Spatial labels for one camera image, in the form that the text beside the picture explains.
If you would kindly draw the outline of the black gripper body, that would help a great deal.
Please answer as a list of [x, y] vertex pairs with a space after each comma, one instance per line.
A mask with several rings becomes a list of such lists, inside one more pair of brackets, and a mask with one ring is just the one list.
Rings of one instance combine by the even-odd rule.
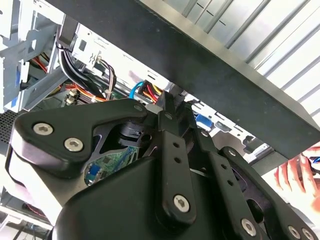
[[161, 224], [155, 214], [156, 162], [146, 159], [74, 195], [62, 208], [54, 240], [234, 240], [210, 180], [191, 174], [196, 220], [185, 229]]

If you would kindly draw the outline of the black gripper left finger with plate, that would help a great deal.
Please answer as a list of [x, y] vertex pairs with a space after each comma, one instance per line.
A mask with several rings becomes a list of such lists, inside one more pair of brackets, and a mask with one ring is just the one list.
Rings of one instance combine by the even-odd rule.
[[197, 209], [173, 96], [164, 93], [160, 106], [154, 113], [125, 98], [22, 114], [13, 124], [9, 172], [56, 224], [66, 203], [90, 187], [84, 182], [89, 164], [138, 147], [138, 159], [126, 167], [155, 161], [156, 218], [168, 226], [189, 226]]

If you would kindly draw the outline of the black gripper right finger link bars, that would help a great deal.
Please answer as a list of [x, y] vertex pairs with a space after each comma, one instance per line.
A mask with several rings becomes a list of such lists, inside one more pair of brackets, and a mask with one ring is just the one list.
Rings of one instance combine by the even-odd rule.
[[176, 107], [197, 204], [197, 240], [315, 240], [300, 216], [231, 147], [217, 149], [190, 103]]

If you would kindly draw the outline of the person's bare hand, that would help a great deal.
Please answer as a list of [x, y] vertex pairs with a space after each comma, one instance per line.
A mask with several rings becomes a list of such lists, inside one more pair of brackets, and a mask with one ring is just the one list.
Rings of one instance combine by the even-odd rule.
[[274, 172], [278, 192], [314, 222], [320, 220], [320, 180], [314, 178], [310, 160], [319, 156], [320, 144], [316, 143]]

